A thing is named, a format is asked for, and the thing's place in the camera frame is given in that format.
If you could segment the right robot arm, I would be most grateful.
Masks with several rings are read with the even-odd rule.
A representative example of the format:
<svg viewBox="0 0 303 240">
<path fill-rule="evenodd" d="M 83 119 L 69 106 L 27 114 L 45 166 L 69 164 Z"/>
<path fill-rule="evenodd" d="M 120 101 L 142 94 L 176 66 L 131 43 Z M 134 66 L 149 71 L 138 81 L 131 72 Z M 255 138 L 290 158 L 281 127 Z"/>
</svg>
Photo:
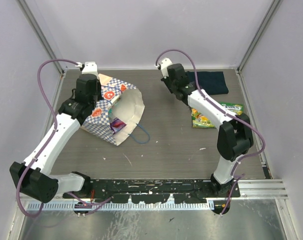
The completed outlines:
<svg viewBox="0 0 303 240">
<path fill-rule="evenodd" d="M 190 82 L 184 67 L 180 63 L 172 63 L 165 58 L 160 61 L 158 69 L 161 71 L 170 93 L 187 106 L 198 110 L 218 130 L 217 150 L 220 154 L 216 170 L 210 177 L 210 189 L 216 197 L 224 196 L 233 180 L 233 168 L 237 160 L 244 156 L 253 146 L 252 130 L 243 125 L 240 120 L 250 123 L 249 117 L 236 113 L 220 105 L 212 97 L 203 98 L 204 90 L 199 91 L 195 82 Z"/>
</svg>

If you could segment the green Fox's candy packet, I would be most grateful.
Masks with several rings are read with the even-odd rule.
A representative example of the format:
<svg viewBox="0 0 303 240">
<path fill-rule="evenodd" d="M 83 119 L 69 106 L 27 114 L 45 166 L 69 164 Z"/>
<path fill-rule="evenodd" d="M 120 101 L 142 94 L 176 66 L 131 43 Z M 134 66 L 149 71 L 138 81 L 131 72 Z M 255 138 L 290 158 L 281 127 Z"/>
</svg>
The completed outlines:
<svg viewBox="0 0 303 240">
<path fill-rule="evenodd" d="M 237 115 L 241 115 L 244 112 L 244 106 L 239 103 L 220 102 L 219 104 Z"/>
</svg>

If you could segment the green snack packet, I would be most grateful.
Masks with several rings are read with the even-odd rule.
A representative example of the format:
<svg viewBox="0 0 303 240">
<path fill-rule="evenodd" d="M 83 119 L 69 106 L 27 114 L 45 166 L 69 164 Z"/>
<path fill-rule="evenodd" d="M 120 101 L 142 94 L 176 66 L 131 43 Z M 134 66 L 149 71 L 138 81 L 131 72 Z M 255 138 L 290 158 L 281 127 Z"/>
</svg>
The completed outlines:
<svg viewBox="0 0 303 240">
<path fill-rule="evenodd" d="M 198 112 L 195 108 L 191 108 L 191 120 L 193 128 L 214 129 L 215 126 L 211 121 Z"/>
</svg>

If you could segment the blue checkered paper bag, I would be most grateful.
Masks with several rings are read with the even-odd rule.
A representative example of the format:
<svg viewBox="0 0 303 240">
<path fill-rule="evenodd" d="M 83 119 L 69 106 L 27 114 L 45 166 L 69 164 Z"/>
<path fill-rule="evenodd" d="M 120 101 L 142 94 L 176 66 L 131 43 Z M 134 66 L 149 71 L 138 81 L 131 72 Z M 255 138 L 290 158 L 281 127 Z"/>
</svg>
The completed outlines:
<svg viewBox="0 0 303 240">
<path fill-rule="evenodd" d="M 115 146 L 122 144 L 140 125 L 145 105 L 141 91 L 133 84 L 107 76 L 98 75 L 103 99 L 96 103 L 92 114 L 81 128 Z M 126 126 L 113 134 L 110 122 L 119 118 Z"/>
</svg>

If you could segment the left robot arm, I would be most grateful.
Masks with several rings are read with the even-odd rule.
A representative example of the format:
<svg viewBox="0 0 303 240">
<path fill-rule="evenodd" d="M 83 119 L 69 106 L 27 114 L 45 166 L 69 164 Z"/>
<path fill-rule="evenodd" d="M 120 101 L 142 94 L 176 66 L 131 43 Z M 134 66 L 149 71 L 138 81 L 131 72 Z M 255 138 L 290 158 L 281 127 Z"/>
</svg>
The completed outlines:
<svg viewBox="0 0 303 240">
<path fill-rule="evenodd" d="M 10 175 L 20 193 L 44 204 L 55 195 L 67 192 L 74 192 L 80 198 L 87 198 L 91 194 L 89 176 L 76 171 L 65 175 L 52 175 L 51 172 L 69 139 L 102 98 L 99 77 L 91 73 L 81 74 L 76 80 L 72 97 L 62 103 L 56 123 L 36 149 L 22 163 L 14 162 L 10 166 Z"/>
</svg>

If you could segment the purple snack packet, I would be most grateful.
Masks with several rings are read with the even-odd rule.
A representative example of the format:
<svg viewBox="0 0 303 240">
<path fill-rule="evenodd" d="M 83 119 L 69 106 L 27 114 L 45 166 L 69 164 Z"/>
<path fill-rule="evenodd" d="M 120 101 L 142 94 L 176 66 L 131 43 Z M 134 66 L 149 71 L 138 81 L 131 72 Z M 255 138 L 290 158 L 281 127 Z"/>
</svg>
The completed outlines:
<svg viewBox="0 0 303 240">
<path fill-rule="evenodd" d="M 121 131 L 124 127 L 126 127 L 127 124 L 120 120 L 119 118 L 115 117 L 111 122 L 110 122 L 110 128 L 113 132 L 113 134 L 118 133 Z"/>
</svg>

